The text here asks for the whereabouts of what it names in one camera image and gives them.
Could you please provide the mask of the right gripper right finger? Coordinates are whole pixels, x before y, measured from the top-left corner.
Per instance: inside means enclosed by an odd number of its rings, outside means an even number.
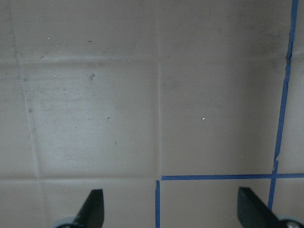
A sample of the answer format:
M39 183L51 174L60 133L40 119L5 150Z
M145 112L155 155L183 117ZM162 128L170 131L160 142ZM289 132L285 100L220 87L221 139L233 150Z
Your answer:
M243 228L287 228L248 187L239 187L237 218Z

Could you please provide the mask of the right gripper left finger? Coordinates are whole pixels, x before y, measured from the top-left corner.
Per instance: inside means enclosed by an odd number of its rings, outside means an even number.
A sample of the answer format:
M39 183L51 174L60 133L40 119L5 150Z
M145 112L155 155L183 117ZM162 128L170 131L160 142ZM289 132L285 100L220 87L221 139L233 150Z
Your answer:
M101 228L105 219L102 189L91 190L73 220L72 228Z

